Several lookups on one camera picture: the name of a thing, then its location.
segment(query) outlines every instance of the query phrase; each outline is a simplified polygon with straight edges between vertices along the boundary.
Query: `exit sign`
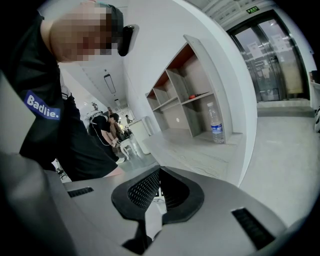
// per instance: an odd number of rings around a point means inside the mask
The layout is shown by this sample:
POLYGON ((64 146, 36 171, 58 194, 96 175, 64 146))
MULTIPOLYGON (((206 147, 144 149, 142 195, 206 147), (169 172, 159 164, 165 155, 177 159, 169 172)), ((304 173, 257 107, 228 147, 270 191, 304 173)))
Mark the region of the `exit sign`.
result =
POLYGON ((250 8, 250 9, 246 10, 246 12, 247 12, 248 14, 253 14, 253 13, 255 13, 256 11, 259 11, 259 8, 256 7, 256 6, 254 6, 254 7, 250 8))

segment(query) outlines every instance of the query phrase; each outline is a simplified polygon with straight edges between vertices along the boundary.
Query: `white curved wall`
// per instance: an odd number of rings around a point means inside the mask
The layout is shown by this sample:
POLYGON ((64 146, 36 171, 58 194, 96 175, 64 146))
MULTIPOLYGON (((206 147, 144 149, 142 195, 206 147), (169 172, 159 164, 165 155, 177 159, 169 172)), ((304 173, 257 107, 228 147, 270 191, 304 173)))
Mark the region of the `white curved wall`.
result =
POLYGON ((160 129, 145 93, 186 42, 184 34, 201 40, 223 83, 233 131, 245 137, 243 163, 239 166, 242 180, 255 143, 257 103, 247 66, 231 38, 217 23, 183 0, 131 1, 127 22, 139 26, 134 48, 124 58, 127 101, 136 117, 150 117, 155 132, 160 129))

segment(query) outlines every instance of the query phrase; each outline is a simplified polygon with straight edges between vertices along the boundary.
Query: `plastic water bottle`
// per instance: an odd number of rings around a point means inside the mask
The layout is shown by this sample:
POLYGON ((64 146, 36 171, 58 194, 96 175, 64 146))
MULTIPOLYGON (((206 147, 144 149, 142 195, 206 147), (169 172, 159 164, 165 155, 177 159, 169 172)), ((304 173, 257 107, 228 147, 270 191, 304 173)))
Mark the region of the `plastic water bottle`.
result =
POLYGON ((222 124, 219 119, 219 114, 214 107, 214 103, 210 102, 207 104, 207 106, 209 108, 208 113, 210 118, 213 141, 219 144, 224 143, 224 135, 222 133, 222 124))

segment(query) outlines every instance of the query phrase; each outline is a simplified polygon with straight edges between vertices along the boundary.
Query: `black shirt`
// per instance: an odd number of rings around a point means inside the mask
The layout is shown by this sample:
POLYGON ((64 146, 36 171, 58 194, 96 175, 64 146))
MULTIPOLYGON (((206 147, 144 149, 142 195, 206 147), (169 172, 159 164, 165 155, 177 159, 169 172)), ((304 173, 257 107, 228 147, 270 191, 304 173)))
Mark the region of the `black shirt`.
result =
POLYGON ((1 63, 6 78, 36 119, 21 147, 22 156, 44 169, 56 158, 57 138, 63 118, 60 70, 40 33, 43 17, 36 13, 19 39, 13 40, 1 63))
POLYGON ((94 137, 98 137, 103 144, 107 146, 110 145, 103 137, 101 130, 110 133, 108 117, 104 117, 103 115, 99 115, 92 120, 92 123, 89 126, 89 134, 94 137))

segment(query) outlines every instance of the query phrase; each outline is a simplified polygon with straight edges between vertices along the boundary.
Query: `door frame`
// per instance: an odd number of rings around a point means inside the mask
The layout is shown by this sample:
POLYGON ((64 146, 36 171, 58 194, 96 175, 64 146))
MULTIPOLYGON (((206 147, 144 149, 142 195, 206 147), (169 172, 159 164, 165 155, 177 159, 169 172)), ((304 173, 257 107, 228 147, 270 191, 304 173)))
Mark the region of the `door frame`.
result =
MULTIPOLYGON (((277 22, 277 24, 280 26, 280 28, 284 32, 285 36, 287 37, 289 43, 293 46, 292 51, 293 51, 293 54, 295 55, 295 58, 297 59, 297 65, 298 65, 298 69, 300 72, 300 76, 301 76, 301 80, 302 80, 302 89, 303 89, 303 93, 299 93, 298 97, 310 100, 309 80, 308 80, 307 70, 306 70, 302 55, 300 53, 300 50, 299 50, 295 40, 290 35, 290 32, 289 32, 287 26, 284 24, 284 22, 281 20, 281 18, 278 16, 278 14, 274 10, 265 11, 265 12, 263 12, 259 15, 256 15, 252 18, 246 19, 245 21, 228 29, 226 32, 229 34, 229 36, 231 37, 233 42, 236 44, 241 55, 243 56, 244 61, 247 64, 247 63, 250 63, 250 61, 248 61, 248 57, 246 55, 246 52, 244 51, 240 42, 237 40, 237 38, 234 35, 242 32, 248 28, 252 28, 260 40, 263 40, 263 39, 266 40, 266 42, 264 41, 262 43, 265 44, 264 47, 267 47, 267 49, 266 49, 267 53, 270 53, 269 44, 271 45, 271 43, 268 40, 268 37, 265 35, 265 33, 262 29, 255 29, 255 26, 258 26, 262 22, 269 21, 270 19, 274 19, 277 22)), ((281 88, 279 88, 279 97, 282 98, 282 100, 289 100, 289 98, 287 96, 287 91, 286 91, 286 82, 285 82, 285 78, 283 76, 283 72, 281 70, 280 64, 273 65, 273 66, 278 66, 276 68, 276 70, 274 70, 274 74, 277 77, 278 81, 281 83, 281 86, 280 86, 281 88)), ((257 77, 254 77, 254 79, 252 79, 252 82, 254 85, 254 89, 255 90, 259 89, 257 77)), ((257 96, 257 101, 261 101, 260 93, 256 92, 256 95, 257 94, 259 94, 259 97, 257 96)))

